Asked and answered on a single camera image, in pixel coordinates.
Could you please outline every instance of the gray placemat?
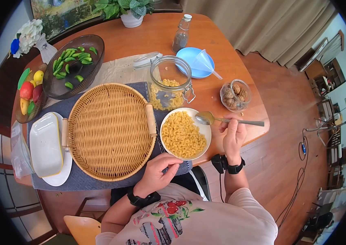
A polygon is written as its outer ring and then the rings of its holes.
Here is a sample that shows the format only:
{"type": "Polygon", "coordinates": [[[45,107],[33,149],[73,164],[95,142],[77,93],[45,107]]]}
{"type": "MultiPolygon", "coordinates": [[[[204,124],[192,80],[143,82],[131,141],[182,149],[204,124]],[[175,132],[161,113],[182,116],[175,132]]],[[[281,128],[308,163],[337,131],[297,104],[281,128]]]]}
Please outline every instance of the gray placemat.
{"type": "MultiPolygon", "coordinates": [[[[132,83],[127,84],[128,86],[134,88],[135,90],[139,91],[141,95],[146,98],[148,101],[148,95],[147,95],[147,83],[146,82],[138,82],[138,83],[132,83]]],[[[48,112],[54,111],[58,114],[62,115],[64,118],[68,118],[69,114],[72,110],[72,107],[75,105],[76,101],[82,96],[82,94],[75,95],[69,99],[62,100],[60,102],[57,102],[41,111],[40,114],[38,114],[37,117],[35,117],[32,121],[28,123],[28,133],[27,133],[27,144],[29,145],[29,133],[31,129],[31,125],[41,118],[43,115],[45,115],[48,112]]],[[[159,137],[159,128],[161,126],[162,120],[165,118],[165,116],[168,114],[168,112],[162,112],[160,110],[154,110],[156,125],[157,125],[157,144],[154,146],[154,150],[152,151],[150,159],[153,159],[157,155],[165,152],[165,149],[161,143],[161,139],[159,137]]],[[[67,181],[62,184],[61,186],[51,186],[47,184],[42,178],[39,178],[36,174],[31,175],[31,179],[33,181],[33,187],[34,189],[39,190],[58,190],[58,191],[74,191],[74,190],[101,190],[101,189],[114,189],[114,188],[120,188],[120,187],[126,187],[135,185],[143,176],[144,170],[146,166],[144,166],[142,169],[140,169],[136,174],[132,175],[131,177],[127,179],[123,179],[116,182],[105,182],[100,181],[97,179],[94,179],[93,177],[88,176],[85,174],[78,166],[77,164],[72,160],[72,168],[71,173],[69,174],[69,177],[67,181]]],[[[189,170],[192,169],[192,161],[184,161],[182,164],[180,164],[180,167],[177,171],[176,175],[186,174],[189,172],[189,170]]]]}

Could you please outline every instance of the black cable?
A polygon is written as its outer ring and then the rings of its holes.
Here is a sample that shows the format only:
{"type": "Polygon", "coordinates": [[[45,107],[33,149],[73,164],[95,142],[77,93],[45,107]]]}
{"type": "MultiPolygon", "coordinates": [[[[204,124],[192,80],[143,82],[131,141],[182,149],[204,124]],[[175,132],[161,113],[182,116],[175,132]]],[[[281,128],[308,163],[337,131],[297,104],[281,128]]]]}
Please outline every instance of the black cable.
{"type": "Polygon", "coordinates": [[[305,129],[302,130],[302,141],[298,144],[298,155],[299,155],[299,158],[301,159],[301,161],[304,161],[306,159],[306,163],[305,163],[304,167],[301,167],[298,170],[297,185],[296,185],[296,188],[294,190],[293,196],[290,199],[290,202],[285,207],[285,209],[283,209],[282,213],[280,213],[278,218],[275,220],[275,223],[278,222],[279,218],[284,213],[282,221],[281,221],[280,225],[278,226],[278,229],[280,229],[283,222],[286,220],[288,213],[290,212],[290,210],[293,207],[293,204],[295,202],[295,199],[297,198],[298,192],[301,189],[301,186],[303,184],[303,180],[305,179],[305,170],[306,170],[306,166],[308,165],[309,145],[308,145],[308,138],[303,133],[304,130],[305,129]],[[306,149],[306,154],[304,154],[303,157],[301,157],[301,151],[300,151],[300,148],[302,148],[302,145],[304,145],[304,147],[306,149]]]}
{"type": "Polygon", "coordinates": [[[221,181],[221,176],[222,174],[219,174],[219,189],[220,189],[220,194],[221,194],[221,200],[223,203],[225,203],[225,201],[222,198],[222,181],[221,181]]]}

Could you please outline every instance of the black wrist strap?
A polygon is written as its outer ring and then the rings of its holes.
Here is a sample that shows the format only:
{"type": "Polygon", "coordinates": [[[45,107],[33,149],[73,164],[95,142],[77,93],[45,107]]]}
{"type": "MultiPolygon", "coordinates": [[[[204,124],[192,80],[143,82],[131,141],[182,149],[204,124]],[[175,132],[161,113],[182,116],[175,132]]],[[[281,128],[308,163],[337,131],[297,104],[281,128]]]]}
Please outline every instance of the black wrist strap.
{"type": "Polygon", "coordinates": [[[146,198],[134,196],[133,186],[128,189],[127,196],[131,204],[138,208],[144,208],[145,206],[158,202],[161,199],[161,196],[156,191],[149,194],[146,198]]]}
{"type": "Polygon", "coordinates": [[[213,156],[211,158],[211,162],[220,174],[223,174],[224,170],[226,169],[229,174],[238,174],[243,168],[243,166],[245,166],[245,161],[242,158],[241,158],[240,165],[230,166],[227,162],[226,155],[221,156],[219,154],[216,154],[215,156],[213,156]]]}

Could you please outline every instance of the woven tray handle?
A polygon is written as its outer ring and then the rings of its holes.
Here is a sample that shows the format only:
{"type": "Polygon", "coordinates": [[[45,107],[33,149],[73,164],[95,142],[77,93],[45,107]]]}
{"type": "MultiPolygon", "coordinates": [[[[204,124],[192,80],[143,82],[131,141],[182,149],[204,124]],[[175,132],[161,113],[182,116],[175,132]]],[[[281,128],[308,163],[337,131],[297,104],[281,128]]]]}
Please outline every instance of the woven tray handle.
{"type": "Polygon", "coordinates": [[[152,109],[151,103],[146,104],[146,117],[147,117],[147,125],[149,128],[150,137],[156,137],[156,124],[154,117],[154,110],[152,109]]]}
{"type": "Polygon", "coordinates": [[[63,124],[61,128],[61,146],[67,148],[67,132],[68,132],[68,119],[63,118],[63,124]]]}

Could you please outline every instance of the wooden table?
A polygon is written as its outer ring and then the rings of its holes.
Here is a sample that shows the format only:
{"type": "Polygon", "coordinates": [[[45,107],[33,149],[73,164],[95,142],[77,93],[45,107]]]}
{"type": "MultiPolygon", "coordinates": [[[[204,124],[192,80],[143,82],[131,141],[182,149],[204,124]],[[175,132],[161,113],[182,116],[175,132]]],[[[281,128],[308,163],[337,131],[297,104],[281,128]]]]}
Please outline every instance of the wooden table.
{"type": "MultiPolygon", "coordinates": [[[[247,125],[248,136],[245,144],[248,144],[267,133],[270,126],[259,91],[238,54],[212,20],[201,14],[193,14],[192,16],[187,47],[206,49],[214,60],[215,71],[223,77],[223,80],[217,79],[214,75],[203,79],[192,79],[196,98],[188,106],[198,111],[209,110],[216,117],[223,117],[223,115],[230,113],[220,100],[219,91],[223,83],[236,78],[245,81],[252,91],[252,101],[249,103],[248,109],[244,111],[243,118],[244,120],[265,122],[265,127],[247,125]]],[[[171,46],[181,18],[183,18],[182,13],[146,15],[143,23],[136,28],[126,28],[121,20],[112,20],[77,32],[53,46],[59,50],[67,42],[78,36],[95,34],[105,42],[104,62],[155,51],[163,55],[175,55],[171,50],[171,46]]],[[[41,64],[42,59],[39,55],[25,68],[30,67],[35,71],[41,64]]],[[[15,121],[15,108],[14,104],[11,124],[15,121]]],[[[222,140],[225,133],[219,133],[218,126],[219,123],[211,126],[212,140],[210,147],[202,157],[193,162],[193,165],[205,163],[215,154],[224,152],[222,140]]],[[[26,124],[23,126],[23,134],[26,136],[26,124]]],[[[31,185],[31,176],[15,179],[18,183],[31,185]]]]}

